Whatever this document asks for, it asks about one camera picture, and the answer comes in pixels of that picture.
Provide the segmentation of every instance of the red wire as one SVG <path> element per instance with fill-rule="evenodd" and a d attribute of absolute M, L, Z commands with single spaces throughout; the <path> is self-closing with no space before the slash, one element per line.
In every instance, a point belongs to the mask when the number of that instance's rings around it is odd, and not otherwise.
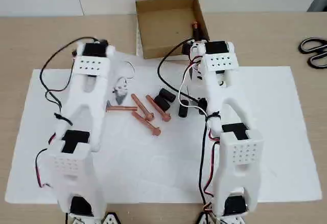
<path fill-rule="evenodd" d="M 208 136 L 209 136 L 209 139 L 210 139 L 210 140 L 213 140 L 213 141 L 220 141 L 220 138 L 219 138 L 219 137 L 216 137 L 216 138 L 212 137 L 212 135 L 211 135 L 211 129 L 209 130 L 209 134 L 208 134 Z"/>
<path fill-rule="evenodd" d="M 56 136 L 56 133 L 54 133 L 54 134 L 49 138 L 48 144 L 51 144 L 51 142 L 52 142 L 52 140 L 54 139 L 55 136 Z M 38 168 L 38 166 L 37 166 L 37 159 L 38 159 L 38 157 L 40 156 L 40 154 L 41 154 L 42 152 L 44 152 L 44 151 L 46 151 L 46 150 L 47 150 L 47 148 L 40 150 L 40 151 L 38 152 L 36 158 L 35 158 L 35 174 L 36 174 L 37 183 L 38 183 L 38 185 L 39 185 L 40 188 L 43 188 L 43 187 L 45 187 L 45 186 L 51 187 L 50 184 L 48 184 L 48 183 L 44 183 L 44 184 L 41 183 L 40 171 L 39 171 L 39 168 Z"/>
<path fill-rule="evenodd" d="M 215 166 L 215 145 L 219 145 L 219 141 L 216 141 L 213 144 L 213 147 L 211 149 L 211 165 L 210 165 L 210 176 L 209 179 L 207 181 L 207 183 L 205 184 L 204 188 L 203 188 L 203 192 L 207 195 L 210 195 L 211 197 L 213 197 L 214 195 L 210 192 L 207 192 L 206 189 L 208 188 L 208 186 L 210 185 L 212 179 L 213 179 L 213 175 L 214 175 L 214 166 Z"/>

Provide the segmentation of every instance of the scissors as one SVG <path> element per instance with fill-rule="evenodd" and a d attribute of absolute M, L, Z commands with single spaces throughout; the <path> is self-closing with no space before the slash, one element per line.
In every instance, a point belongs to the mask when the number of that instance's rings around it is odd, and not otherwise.
<path fill-rule="evenodd" d="M 319 43 L 318 46 L 315 46 L 310 49 L 304 48 L 305 44 L 308 42 L 315 42 Z M 327 40 L 319 37 L 310 37 L 307 39 L 304 39 L 300 45 L 298 46 L 298 50 L 302 54 L 312 54 L 316 53 L 316 55 L 311 56 L 307 63 L 310 67 L 315 69 L 325 69 L 327 68 L 327 64 L 317 64 L 316 60 L 321 59 L 323 57 L 327 57 Z"/>

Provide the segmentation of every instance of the wooden table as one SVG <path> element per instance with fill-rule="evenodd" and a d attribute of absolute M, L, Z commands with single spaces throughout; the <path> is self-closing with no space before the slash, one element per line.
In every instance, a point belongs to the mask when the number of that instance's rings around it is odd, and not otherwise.
<path fill-rule="evenodd" d="M 309 36 L 327 38 L 327 13 L 205 14 L 211 39 L 231 40 L 241 65 L 290 65 L 307 124 L 323 193 L 327 190 L 327 71 L 307 66 L 297 51 Z M 11 205 L 4 201 L 12 153 L 19 130 L 32 69 L 63 43 L 90 35 L 109 39 L 118 51 L 135 51 L 135 15 L 64 18 L 0 18 L 0 223 L 64 223 L 56 205 Z M 50 68 L 66 68 L 70 52 Z M 109 205 L 123 224 L 194 223 L 198 204 Z M 259 204 L 248 223 L 326 223 L 327 200 L 307 203 Z"/>

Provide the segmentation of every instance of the copper bolt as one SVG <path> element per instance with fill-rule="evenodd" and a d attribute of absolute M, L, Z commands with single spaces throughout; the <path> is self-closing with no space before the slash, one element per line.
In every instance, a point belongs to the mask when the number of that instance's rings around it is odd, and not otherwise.
<path fill-rule="evenodd" d="M 150 102 L 150 104 L 160 113 L 162 119 L 165 122 L 170 121 L 171 116 L 169 113 L 164 112 L 152 99 L 152 97 L 150 95 L 146 95 L 147 100 Z"/>
<path fill-rule="evenodd" d="M 112 105 L 106 108 L 106 111 L 110 110 L 137 110 L 137 106 Z"/>
<path fill-rule="evenodd" d="M 138 119 L 141 123 L 146 125 L 151 131 L 154 136 L 159 136 L 161 134 L 160 128 L 154 127 L 151 123 L 149 123 L 147 120 L 145 120 L 143 117 L 141 117 L 136 111 L 132 111 L 133 117 Z"/>
<path fill-rule="evenodd" d="M 132 99 L 135 101 L 135 103 L 139 106 L 139 108 L 143 111 L 145 115 L 145 119 L 148 121 L 152 121 L 154 119 L 154 113 L 149 112 L 145 106 L 140 102 L 136 94 L 131 94 Z"/>

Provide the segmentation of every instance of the open cardboard box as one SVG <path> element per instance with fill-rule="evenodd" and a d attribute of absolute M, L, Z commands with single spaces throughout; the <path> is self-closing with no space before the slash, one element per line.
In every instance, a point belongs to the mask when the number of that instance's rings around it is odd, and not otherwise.
<path fill-rule="evenodd" d="M 195 20 L 209 39 L 199 0 L 140 0 L 136 1 L 136 11 L 145 59 L 164 57 L 192 37 Z M 181 47 L 172 53 L 180 54 Z"/>

